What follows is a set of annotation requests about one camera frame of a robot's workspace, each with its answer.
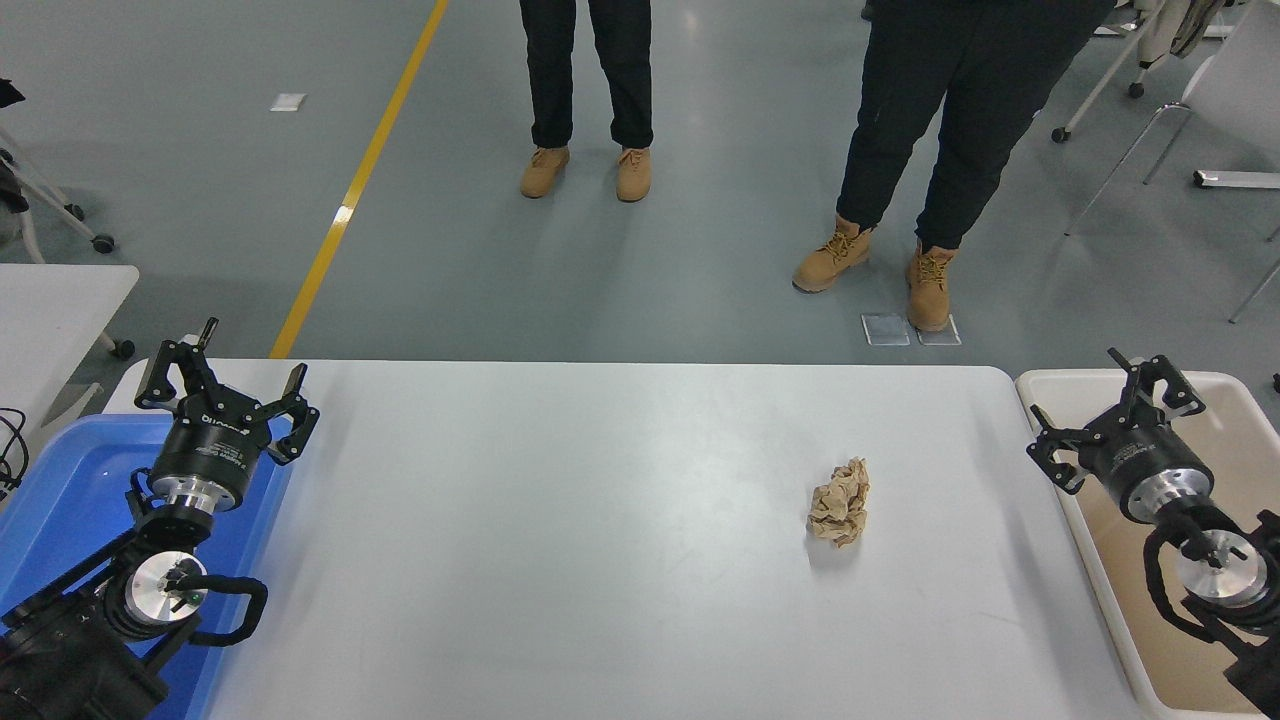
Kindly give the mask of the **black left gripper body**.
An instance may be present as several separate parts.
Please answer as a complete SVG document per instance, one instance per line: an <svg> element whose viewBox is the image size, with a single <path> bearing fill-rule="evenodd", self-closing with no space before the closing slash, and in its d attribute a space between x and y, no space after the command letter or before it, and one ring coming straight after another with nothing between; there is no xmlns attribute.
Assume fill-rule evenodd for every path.
<svg viewBox="0 0 1280 720"><path fill-rule="evenodd" d="M215 416L202 409L179 411L150 469L150 491L169 495L187 480L200 480L223 497L242 497L270 442L266 421Z"/></svg>

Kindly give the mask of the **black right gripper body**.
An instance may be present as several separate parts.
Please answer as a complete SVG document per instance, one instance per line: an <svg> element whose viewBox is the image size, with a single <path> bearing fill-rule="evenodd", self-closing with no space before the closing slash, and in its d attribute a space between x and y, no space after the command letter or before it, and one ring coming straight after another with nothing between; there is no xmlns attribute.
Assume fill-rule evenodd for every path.
<svg viewBox="0 0 1280 720"><path fill-rule="evenodd" d="M1208 498L1213 473L1170 427L1138 427L1078 450L1093 474L1133 521L1155 521L1161 510L1184 498Z"/></svg>

